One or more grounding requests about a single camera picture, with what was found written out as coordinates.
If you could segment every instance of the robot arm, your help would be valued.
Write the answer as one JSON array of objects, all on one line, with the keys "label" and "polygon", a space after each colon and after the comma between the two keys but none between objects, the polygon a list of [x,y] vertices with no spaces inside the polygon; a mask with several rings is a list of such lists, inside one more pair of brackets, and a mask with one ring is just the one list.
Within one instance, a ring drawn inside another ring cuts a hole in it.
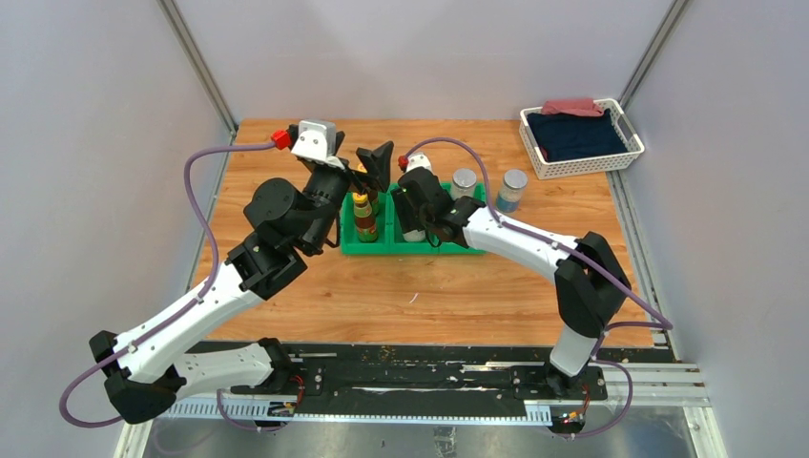
[{"label": "robot arm", "polygon": [[[118,335],[102,331],[91,339],[97,362],[129,348],[103,368],[107,395],[128,423],[151,420],[177,400],[201,392],[235,385],[261,385],[273,392],[289,379],[292,363],[276,339],[228,351],[187,351],[302,274],[306,264],[299,252],[307,257],[323,252],[346,193],[387,190],[393,143],[374,151],[359,148],[357,156],[367,172],[358,172],[336,156],[344,135],[333,123],[302,121],[287,132],[295,139],[292,154],[312,175],[302,192],[283,178],[259,186],[244,208],[254,232],[228,253],[208,294],[199,300],[201,283],[147,322]],[[195,298],[198,303],[175,322],[141,345],[132,344]]]},{"label": "robot arm", "polygon": [[607,323],[626,299],[615,286],[570,254],[571,250],[594,259],[629,286],[624,271],[607,241],[595,233],[584,238],[553,234],[524,222],[501,216],[501,221],[542,234],[554,241],[547,244],[498,223],[478,199],[452,200],[438,178],[425,167],[416,167],[399,179],[399,185],[415,218],[441,242],[484,250],[518,262],[542,275],[556,287],[559,315],[565,323],[550,353],[549,383],[567,385],[585,367]]}]

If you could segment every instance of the plastic basket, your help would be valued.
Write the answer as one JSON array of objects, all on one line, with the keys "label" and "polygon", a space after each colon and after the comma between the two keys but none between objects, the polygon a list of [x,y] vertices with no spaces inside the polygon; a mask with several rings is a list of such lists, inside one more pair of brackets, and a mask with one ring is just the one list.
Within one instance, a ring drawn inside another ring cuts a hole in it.
[{"label": "plastic basket", "polygon": [[[441,183],[449,190],[449,183]],[[390,190],[398,188],[398,184],[390,186]],[[486,200],[486,191],[483,183],[475,187],[474,197]],[[380,212],[377,215],[377,231],[379,238],[372,242],[362,242],[357,236],[354,226],[354,202],[351,194],[347,194],[342,201],[341,241],[340,247],[344,255],[481,255],[485,251],[472,250],[456,245],[455,243],[442,243],[438,248],[424,241],[405,241],[402,237],[402,226],[393,207],[393,198],[390,193],[380,193]]]},{"label": "plastic basket", "polygon": [[640,141],[640,137],[634,130],[632,123],[616,100],[602,98],[595,100],[595,103],[605,110],[611,110],[612,127],[627,147],[627,153],[547,162],[542,156],[542,152],[539,151],[539,145],[537,145],[536,139],[530,131],[527,119],[527,116],[531,113],[541,113],[542,107],[526,108],[520,111],[520,137],[523,138],[523,143],[531,159],[533,170],[536,172],[536,176],[539,179],[569,177],[572,175],[626,169],[646,150],[643,146],[643,142]]}]

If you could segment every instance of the jar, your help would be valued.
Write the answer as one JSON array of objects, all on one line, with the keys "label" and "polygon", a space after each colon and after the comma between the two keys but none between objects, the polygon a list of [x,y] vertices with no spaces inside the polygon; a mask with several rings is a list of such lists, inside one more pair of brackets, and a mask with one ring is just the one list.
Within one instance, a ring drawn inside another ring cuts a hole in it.
[{"label": "jar", "polygon": [[520,199],[529,184],[529,177],[520,169],[511,169],[503,175],[503,184],[497,194],[495,206],[503,213],[511,213],[520,205]]},{"label": "jar", "polygon": [[452,200],[457,200],[461,196],[473,198],[475,195],[475,185],[478,184],[478,176],[471,169],[458,169],[452,174],[452,185],[449,187],[449,195]]}]

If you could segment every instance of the gray wall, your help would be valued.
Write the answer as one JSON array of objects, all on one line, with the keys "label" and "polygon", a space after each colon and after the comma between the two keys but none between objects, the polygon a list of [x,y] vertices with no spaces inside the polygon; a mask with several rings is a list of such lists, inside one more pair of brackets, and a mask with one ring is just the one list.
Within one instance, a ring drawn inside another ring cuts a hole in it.
[{"label": "gray wall", "polygon": [[[182,163],[224,129],[154,1],[2,2],[0,58],[0,456],[111,456],[120,427],[78,430],[57,400],[95,332],[182,291]],[[203,198],[217,165],[195,169]],[[100,382],[76,415],[114,414]]]},{"label": "gray wall", "polygon": [[238,118],[514,118],[618,96],[671,0],[180,0]]},{"label": "gray wall", "polygon": [[630,107],[658,294],[733,457],[805,456],[805,1],[695,1]]}]

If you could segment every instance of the floor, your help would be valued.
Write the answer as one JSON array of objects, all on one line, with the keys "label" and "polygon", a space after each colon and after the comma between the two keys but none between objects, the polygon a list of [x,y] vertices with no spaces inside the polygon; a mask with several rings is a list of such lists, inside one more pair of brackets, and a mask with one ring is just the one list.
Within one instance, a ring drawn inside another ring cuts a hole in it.
[{"label": "floor", "polygon": [[[266,142],[272,132],[297,121],[245,120],[237,143]],[[483,157],[493,190],[499,188],[506,170],[526,171],[529,186],[513,216],[551,232],[583,236],[593,231],[603,235],[636,286],[606,176],[536,179],[518,135],[517,121],[336,122],[338,129],[345,131],[339,156],[350,158],[352,167],[359,162],[354,156],[358,147],[374,149],[393,140],[395,158],[420,140],[450,136],[463,140]],[[443,181],[449,180],[459,167],[478,169],[466,152],[453,145],[429,145],[424,151]],[[393,167],[391,182],[400,174]],[[256,187],[270,177],[284,177],[302,189],[308,175],[288,151],[232,154],[212,220],[221,255],[226,256],[252,231],[242,207]],[[323,255],[305,260],[309,269],[295,282],[266,303],[235,317],[210,338],[553,345],[561,330],[552,285],[527,268],[496,255],[347,257],[339,249],[327,249]],[[197,281],[207,276],[210,262],[206,248],[199,260]],[[614,320],[645,318],[639,307],[625,302]],[[649,330],[637,328],[613,331],[606,343],[650,344]]]},{"label": "floor", "polygon": [[[589,425],[604,425],[612,416],[610,409],[594,406],[587,420]],[[609,434],[573,442],[551,437],[541,427],[293,422],[278,432],[256,434],[224,422],[184,418],[160,419],[156,427],[158,433],[150,436],[143,456],[170,456],[157,452],[159,445],[174,455],[192,447],[181,456],[234,458],[697,457],[683,409],[674,406],[633,406]]]}]

